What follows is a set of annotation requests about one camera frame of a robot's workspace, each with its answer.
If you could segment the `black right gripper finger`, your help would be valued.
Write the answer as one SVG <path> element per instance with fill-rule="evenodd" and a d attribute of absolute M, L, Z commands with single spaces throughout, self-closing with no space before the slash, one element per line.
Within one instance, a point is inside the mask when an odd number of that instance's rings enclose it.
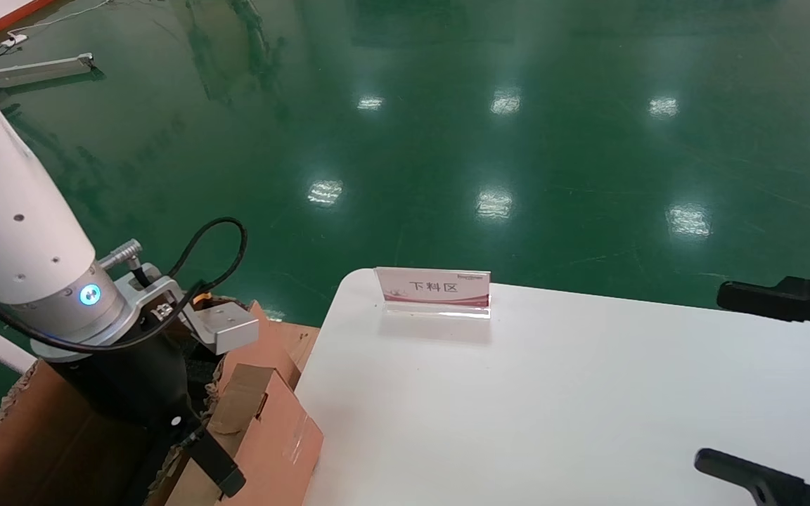
<path fill-rule="evenodd" d="M 717 305 L 734 313 L 810 323 L 810 279 L 788 276 L 775 286 L 727 281 L 718 288 Z"/>
<path fill-rule="evenodd" d="M 694 467 L 726 483 L 751 493 L 757 505 L 810 505 L 810 484 L 776 469 L 734 457 L 711 448 L 702 448 Z"/>

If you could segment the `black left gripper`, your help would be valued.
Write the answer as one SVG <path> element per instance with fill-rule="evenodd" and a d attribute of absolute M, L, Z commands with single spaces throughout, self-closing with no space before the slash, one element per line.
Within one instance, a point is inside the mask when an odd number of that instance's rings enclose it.
<path fill-rule="evenodd" d="M 116 353 L 93 353 L 47 365 L 110 419 L 186 436 L 184 449 L 221 493 L 233 497 L 245 477 L 193 409 L 184 352 L 197 344 L 188 331 L 165 331 Z"/>

